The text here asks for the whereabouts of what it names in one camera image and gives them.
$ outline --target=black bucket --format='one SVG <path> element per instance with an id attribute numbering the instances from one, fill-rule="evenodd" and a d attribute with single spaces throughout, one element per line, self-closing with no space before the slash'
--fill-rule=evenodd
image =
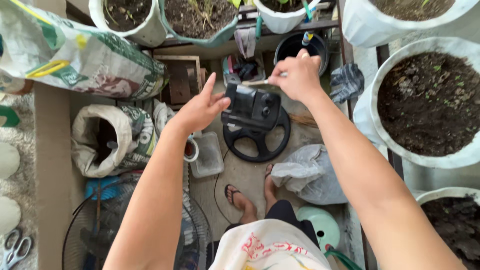
<path id="1" fill-rule="evenodd" d="M 301 49 L 307 49 L 311 56 L 319 55 L 322 59 L 322 64 L 318 71 L 318 75 L 322 76 L 327 69 L 330 53 L 326 48 L 324 40 L 316 34 L 313 35 L 308 46 L 303 46 L 301 44 L 303 40 L 303 34 L 304 33 L 293 34 L 280 42 L 276 48 L 274 65 L 276 65 L 278 61 L 284 60 L 289 56 L 296 57 Z"/>

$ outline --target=cable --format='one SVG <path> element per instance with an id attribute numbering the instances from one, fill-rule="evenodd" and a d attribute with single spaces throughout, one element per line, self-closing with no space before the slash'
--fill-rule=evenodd
<path id="1" fill-rule="evenodd" d="M 227 152 L 225 153 L 225 155 L 223 155 L 223 159 L 222 161 L 225 161 L 225 157 L 227 156 L 228 152 L 230 152 L 230 148 L 228 148 Z M 228 218 L 225 216 L 225 214 L 222 212 L 222 210 L 220 210 L 220 206 L 218 206 L 218 203 L 216 201 L 216 195 L 215 195 L 215 191 L 216 191 L 216 184 L 218 182 L 218 178 L 220 177 L 220 174 L 217 174 L 216 175 L 216 179 L 215 179 L 215 187 L 213 188 L 213 198 L 215 199 L 215 204 L 216 204 L 216 207 L 218 208 L 218 211 L 220 211 L 220 214 L 222 214 L 222 216 L 228 221 L 228 223 L 232 224 L 232 222 L 230 220 L 228 220 Z"/>

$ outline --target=rag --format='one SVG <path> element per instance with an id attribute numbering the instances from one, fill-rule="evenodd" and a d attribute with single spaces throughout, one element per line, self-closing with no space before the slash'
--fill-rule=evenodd
<path id="1" fill-rule="evenodd" d="M 330 96 L 333 102 L 344 103 L 347 99 L 356 98 L 363 93 L 365 78 L 357 64 L 350 63 L 332 71 L 330 86 L 342 85 Z"/>
<path id="2" fill-rule="evenodd" d="M 253 57 L 256 45 L 256 27 L 237 29 L 235 31 L 235 42 L 240 53 L 245 59 Z"/>

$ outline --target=broom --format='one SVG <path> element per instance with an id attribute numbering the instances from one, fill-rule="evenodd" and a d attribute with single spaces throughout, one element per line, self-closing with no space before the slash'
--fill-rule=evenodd
<path id="1" fill-rule="evenodd" d="M 317 122 L 315 122 L 315 119 L 309 113 L 304 115 L 289 113 L 288 116 L 294 123 L 305 125 L 307 127 L 318 128 Z"/>

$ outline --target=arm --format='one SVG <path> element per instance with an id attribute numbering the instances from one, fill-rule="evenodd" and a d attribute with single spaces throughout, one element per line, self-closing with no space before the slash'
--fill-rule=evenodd
<path id="1" fill-rule="evenodd" d="M 382 268 L 465 269 L 383 155 L 323 92 L 317 73 L 320 58 L 305 53 L 302 49 L 296 59 L 279 62 L 269 82 L 312 113 L 338 181 Z M 288 76 L 280 77 L 282 72 Z"/>
<path id="2" fill-rule="evenodd" d="M 180 235 L 183 153 L 189 134 L 206 128 L 230 104 L 212 96 L 213 73 L 165 126 L 132 195 L 105 270 L 172 269 Z"/>

